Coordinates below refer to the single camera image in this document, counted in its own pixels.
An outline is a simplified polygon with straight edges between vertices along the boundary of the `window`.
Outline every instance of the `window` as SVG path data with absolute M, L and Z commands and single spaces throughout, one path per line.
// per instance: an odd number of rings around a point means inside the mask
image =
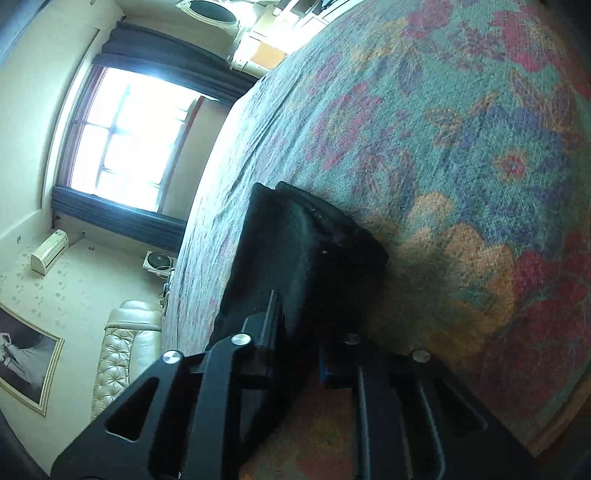
M 74 113 L 60 183 L 157 212 L 198 98 L 147 75 L 95 67 Z

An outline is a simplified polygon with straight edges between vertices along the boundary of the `bright window light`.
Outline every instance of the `bright window light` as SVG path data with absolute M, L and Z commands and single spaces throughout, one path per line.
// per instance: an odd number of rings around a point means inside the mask
M 160 79 L 105 69 L 80 127 L 70 187 L 156 212 L 198 98 Z

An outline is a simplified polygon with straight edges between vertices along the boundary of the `picture frame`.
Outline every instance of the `picture frame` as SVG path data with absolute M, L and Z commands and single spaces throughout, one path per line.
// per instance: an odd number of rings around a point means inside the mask
M 42 416 L 63 345 L 0 303 L 0 387 Z

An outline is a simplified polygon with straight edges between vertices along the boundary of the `black metal bracket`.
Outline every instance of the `black metal bracket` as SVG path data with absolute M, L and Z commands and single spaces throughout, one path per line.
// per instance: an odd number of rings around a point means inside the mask
M 350 335 L 321 348 L 321 380 L 355 399 L 356 479 L 532 480 L 528 450 L 426 351 Z
M 281 300 L 206 353 L 166 352 L 57 458 L 54 480 L 236 480 L 241 392 L 285 385 Z M 350 388 L 358 480 L 533 480 L 534 459 L 438 360 L 359 335 L 320 348 Z

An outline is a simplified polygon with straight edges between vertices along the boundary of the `blue curtain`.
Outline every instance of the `blue curtain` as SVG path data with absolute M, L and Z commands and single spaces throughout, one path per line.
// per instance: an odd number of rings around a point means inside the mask
M 125 22 L 117 24 L 94 63 L 158 77 L 230 106 L 257 81 L 207 50 Z
M 51 208 L 134 240 L 179 252 L 187 222 L 160 213 L 148 212 L 78 192 L 70 187 L 55 186 Z
M 51 0 L 0 0 L 0 65 L 29 23 Z

